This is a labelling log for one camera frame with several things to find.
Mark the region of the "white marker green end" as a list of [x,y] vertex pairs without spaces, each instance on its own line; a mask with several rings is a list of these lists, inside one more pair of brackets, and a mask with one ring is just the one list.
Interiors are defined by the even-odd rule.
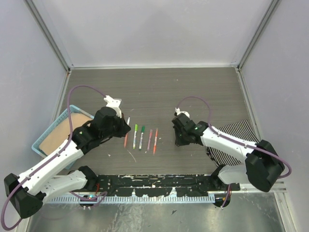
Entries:
[[144,131],[145,131],[145,126],[143,125],[141,128],[141,134],[140,134],[139,151],[141,151],[142,149]]

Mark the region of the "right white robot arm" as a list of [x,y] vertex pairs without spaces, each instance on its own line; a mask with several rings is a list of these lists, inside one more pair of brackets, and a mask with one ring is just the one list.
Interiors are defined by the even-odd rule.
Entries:
[[186,112],[175,113],[172,120],[177,146],[199,144],[215,148],[240,161],[238,165],[224,165],[212,179],[216,190],[229,184],[251,184],[268,192],[281,177],[285,166],[270,142],[242,140],[200,121],[195,123]]

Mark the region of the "orange white marker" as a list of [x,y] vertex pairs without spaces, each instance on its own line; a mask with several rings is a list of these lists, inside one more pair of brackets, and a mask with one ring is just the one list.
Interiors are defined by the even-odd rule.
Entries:
[[157,138],[158,138],[158,128],[156,128],[156,130],[155,130],[155,136],[154,136],[154,147],[153,147],[153,155],[156,153]]

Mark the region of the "white marker lime end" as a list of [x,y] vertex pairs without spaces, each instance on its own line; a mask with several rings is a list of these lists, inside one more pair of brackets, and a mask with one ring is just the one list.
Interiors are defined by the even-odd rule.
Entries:
[[135,124],[135,127],[134,127],[134,136],[133,136],[133,145],[132,145],[132,148],[133,148],[133,149],[136,148],[137,132],[138,132],[138,124]]

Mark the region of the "pink highlighter pen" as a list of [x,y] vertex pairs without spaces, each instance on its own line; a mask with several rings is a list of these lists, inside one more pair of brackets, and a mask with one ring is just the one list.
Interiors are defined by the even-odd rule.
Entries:
[[150,151],[151,142],[152,142],[152,137],[153,137],[153,129],[150,129],[149,138],[148,138],[148,143],[147,143],[147,152]]

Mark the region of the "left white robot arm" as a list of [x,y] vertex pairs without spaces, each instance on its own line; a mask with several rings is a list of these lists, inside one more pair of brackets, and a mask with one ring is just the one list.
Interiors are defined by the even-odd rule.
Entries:
[[93,191],[97,186],[96,175],[88,167],[63,178],[54,179],[54,176],[92,149],[113,137],[125,137],[130,130],[119,107],[102,107],[92,120],[75,128],[68,139],[37,165],[19,175],[8,174],[4,178],[5,203],[11,203],[25,219],[36,214],[48,200],[65,192]]

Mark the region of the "orange slim pen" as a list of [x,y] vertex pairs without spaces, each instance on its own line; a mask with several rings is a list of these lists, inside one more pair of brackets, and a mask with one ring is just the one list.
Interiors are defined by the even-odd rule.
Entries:
[[125,140],[124,140],[124,148],[126,148],[126,145],[127,145],[127,139],[128,139],[128,133],[125,135]]

